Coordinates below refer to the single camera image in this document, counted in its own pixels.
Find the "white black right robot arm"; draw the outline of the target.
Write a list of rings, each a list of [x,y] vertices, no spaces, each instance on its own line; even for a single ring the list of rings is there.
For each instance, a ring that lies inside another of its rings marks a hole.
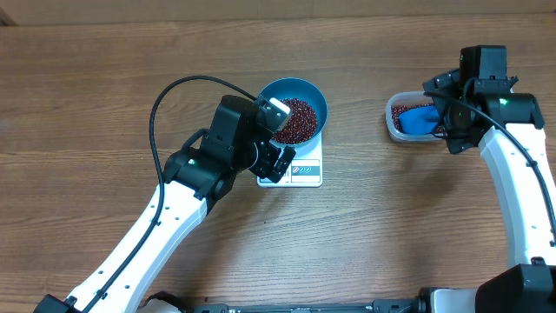
[[[507,269],[475,289],[431,289],[431,312],[555,310],[555,182],[545,121],[530,93],[515,93],[506,47],[460,52],[460,67],[424,83],[450,153],[476,147],[493,179],[506,229]]]

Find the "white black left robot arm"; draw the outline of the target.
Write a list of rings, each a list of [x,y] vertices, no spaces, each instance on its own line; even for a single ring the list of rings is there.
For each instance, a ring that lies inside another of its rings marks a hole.
[[[157,164],[159,184],[145,211],[95,273],[63,300],[45,296],[37,312],[137,312],[141,301],[181,241],[250,170],[273,183],[295,156],[271,140],[291,117],[276,98],[226,95],[212,124],[200,129]]]

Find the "blue plastic measuring scoop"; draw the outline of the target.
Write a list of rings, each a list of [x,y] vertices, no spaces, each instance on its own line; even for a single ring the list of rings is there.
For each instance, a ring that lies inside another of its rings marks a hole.
[[[433,105],[414,106],[400,113],[401,131],[408,135],[432,134],[440,121],[440,115]]]

